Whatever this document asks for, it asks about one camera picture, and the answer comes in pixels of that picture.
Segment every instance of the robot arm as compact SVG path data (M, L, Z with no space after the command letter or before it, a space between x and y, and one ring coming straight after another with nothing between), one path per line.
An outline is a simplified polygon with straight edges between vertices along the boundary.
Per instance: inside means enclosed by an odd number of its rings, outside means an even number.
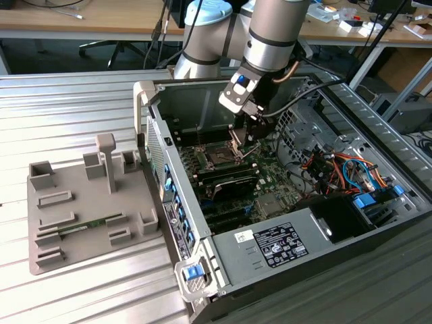
M185 39L198 4L195 0L188 7ZM219 102L233 113L256 119L262 108L249 99L265 83L262 80L288 67L309 4L309 0L250 0L236 15L225 1L203 0L174 77L217 77L221 57L242 61Z

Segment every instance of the green circuit board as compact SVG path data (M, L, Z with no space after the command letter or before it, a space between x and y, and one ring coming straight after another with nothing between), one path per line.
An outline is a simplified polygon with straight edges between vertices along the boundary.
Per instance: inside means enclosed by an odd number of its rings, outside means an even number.
M226 232L233 226L241 227L283 215L301 199L299 189L286 175L285 168L265 140L256 146L242 148L242 155L246 155L243 159L232 151L229 141L179 148L186 173L212 231ZM198 173L223 173L235 166L249 165L254 165L250 174L257 178L256 186L240 197L215 201L203 190L203 184L196 181Z

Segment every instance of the wooden desk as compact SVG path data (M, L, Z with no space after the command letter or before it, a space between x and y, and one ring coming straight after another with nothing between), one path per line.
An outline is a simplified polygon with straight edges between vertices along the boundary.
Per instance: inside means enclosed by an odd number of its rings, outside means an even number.
M48 9L38 9L17 1L13 10L0 11L0 39L85 39L116 41L149 41L151 32L159 19L162 0L92 0L80 14L83 20L61 15ZM369 20L370 13L347 0L334 5L337 8L354 7L358 15ZM388 31L379 46L371 53L367 62L359 69L350 84L356 88L364 78L378 56L386 47L422 47L432 48L432 41L424 41L396 23ZM307 16L300 35L311 45L363 46L366 38L357 33L347 33L338 28L336 21L327 24ZM183 30L171 20L167 41L182 41ZM7 66L2 63L0 49L0 75L6 74Z
M31 1L43 4L41 0ZM148 40L161 15L162 6L162 0L91 0L79 11L79 14L84 17L83 20L80 20L49 9L33 7L17 0L12 10L0 11L0 38L7 31L23 32L27 30L29 32L85 32L87 34L102 32L111 35L125 35L126 38L118 39L120 41ZM177 35L175 39L182 40L183 30L179 29L172 19L169 23L169 35Z

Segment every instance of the warning label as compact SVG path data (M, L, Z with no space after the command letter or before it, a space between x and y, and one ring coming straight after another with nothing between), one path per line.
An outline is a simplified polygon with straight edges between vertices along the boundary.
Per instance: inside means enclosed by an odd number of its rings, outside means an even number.
M291 223L281 224L254 234L267 264L276 268L308 254Z

